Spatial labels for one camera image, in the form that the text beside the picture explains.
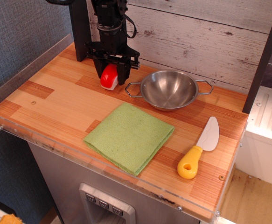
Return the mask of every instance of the stainless steel bowl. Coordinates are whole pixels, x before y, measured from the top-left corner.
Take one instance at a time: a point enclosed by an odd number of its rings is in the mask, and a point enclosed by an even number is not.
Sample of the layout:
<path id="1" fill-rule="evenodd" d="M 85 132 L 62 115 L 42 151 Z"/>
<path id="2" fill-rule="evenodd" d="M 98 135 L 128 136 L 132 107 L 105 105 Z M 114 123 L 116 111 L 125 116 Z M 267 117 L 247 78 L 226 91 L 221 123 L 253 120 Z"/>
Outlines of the stainless steel bowl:
<path id="1" fill-rule="evenodd" d="M 199 93 L 197 82 L 206 82 L 211 86 L 207 93 Z M 140 84 L 142 96 L 132 96 L 128 88 Z M 205 80 L 194 80 L 188 74 L 177 70 L 160 70 L 146 76 L 142 82 L 130 83 L 126 92 L 130 97 L 143 97 L 153 107 L 162 111 L 172 111 L 192 103 L 198 95 L 210 94 L 212 84 Z"/>

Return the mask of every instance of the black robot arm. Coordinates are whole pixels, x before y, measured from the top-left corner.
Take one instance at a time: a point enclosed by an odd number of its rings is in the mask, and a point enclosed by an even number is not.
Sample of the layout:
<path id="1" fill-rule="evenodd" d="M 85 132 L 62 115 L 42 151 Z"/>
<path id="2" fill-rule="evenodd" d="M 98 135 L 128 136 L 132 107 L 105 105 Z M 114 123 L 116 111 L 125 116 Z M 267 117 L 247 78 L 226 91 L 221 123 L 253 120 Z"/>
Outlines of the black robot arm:
<path id="1" fill-rule="evenodd" d="M 71 5 L 75 0 L 46 1 L 58 5 Z M 91 2 L 95 15 L 98 17 L 97 29 L 99 30 L 100 41 L 87 41 L 85 43 L 86 56 L 93 59 L 99 78 L 101 78 L 108 64 L 117 65 L 118 82 L 119 85 L 123 85 L 129 78 L 131 68 L 139 68 L 138 58 L 140 56 L 139 52 L 127 45 L 127 38 L 134 38 L 137 33 L 135 24 L 125 15 L 128 10 L 127 0 L 91 0 Z M 72 14 L 76 12 L 71 10 L 70 13 L 73 20 L 75 17 Z M 127 33 L 127 20 L 134 26 L 132 36 Z"/>

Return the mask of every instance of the hole in knife handle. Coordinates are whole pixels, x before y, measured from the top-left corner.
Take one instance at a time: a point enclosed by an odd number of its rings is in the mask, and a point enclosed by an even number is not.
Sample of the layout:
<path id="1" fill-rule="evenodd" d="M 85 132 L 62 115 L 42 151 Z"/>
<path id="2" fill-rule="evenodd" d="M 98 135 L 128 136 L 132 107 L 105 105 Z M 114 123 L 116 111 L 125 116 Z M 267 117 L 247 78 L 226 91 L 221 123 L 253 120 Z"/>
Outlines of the hole in knife handle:
<path id="1" fill-rule="evenodd" d="M 190 164 L 185 164 L 183 166 L 183 168 L 185 168 L 186 170 L 191 170 L 191 165 Z"/>

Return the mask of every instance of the wooden board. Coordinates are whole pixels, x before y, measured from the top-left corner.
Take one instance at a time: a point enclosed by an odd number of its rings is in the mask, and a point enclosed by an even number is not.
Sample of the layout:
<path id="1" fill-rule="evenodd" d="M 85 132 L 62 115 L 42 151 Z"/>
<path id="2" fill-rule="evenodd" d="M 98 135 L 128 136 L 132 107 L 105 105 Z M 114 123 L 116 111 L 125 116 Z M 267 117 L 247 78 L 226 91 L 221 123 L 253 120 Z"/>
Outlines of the wooden board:
<path id="1" fill-rule="evenodd" d="M 272 27 L 272 0 L 129 0 L 129 4 L 265 34 Z"/>
<path id="2" fill-rule="evenodd" d="M 132 70 L 128 82 L 141 81 L 154 70 Z M 101 88 L 93 61 L 77 62 L 71 45 L 0 103 L 0 126 L 170 206 L 180 205 L 201 220 L 212 219 L 226 183 L 219 176 L 228 176 L 247 121 L 248 115 L 241 113 L 246 95 L 215 87 L 187 107 L 162 112 L 141 98 L 130 98 L 126 85 L 114 91 Z M 199 83 L 199 88 L 209 86 Z M 131 91 L 138 93 L 139 87 Z M 138 177 L 119 170 L 82 141 L 123 102 L 175 126 Z M 183 179 L 176 170 L 178 161 L 197 142 L 210 116 L 218 120 L 219 143 L 214 151 L 203 152 L 197 176 Z"/>
<path id="3" fill-rule="evenodd" d="M 186 71 L 196 79 L 248 93 L 271 29 L 272 2 L 130 3 L 126 14 L 135 22 L 137 35 L 128 45 L 140 52 L 141 64 Z M 92 39 L 99 40 L 91 6 L 89 18 Z"/>

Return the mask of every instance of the wood panel wall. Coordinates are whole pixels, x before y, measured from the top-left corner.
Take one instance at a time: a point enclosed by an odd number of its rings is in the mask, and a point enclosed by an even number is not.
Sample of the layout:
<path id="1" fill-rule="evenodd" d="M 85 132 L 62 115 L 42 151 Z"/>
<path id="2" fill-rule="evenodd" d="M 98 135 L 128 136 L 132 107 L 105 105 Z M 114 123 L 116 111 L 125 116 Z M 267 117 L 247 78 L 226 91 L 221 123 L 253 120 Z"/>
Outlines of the wood panel wall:
<path id="1" fill-rule="evenodd" d="M 88 8 L 97 40 L 89 0 Z M 271 30 L 272 0 L 129 0 L 126 14 L 137 27 L 128 45 L 140 52 L 140 64 L 247 94 Z"/>

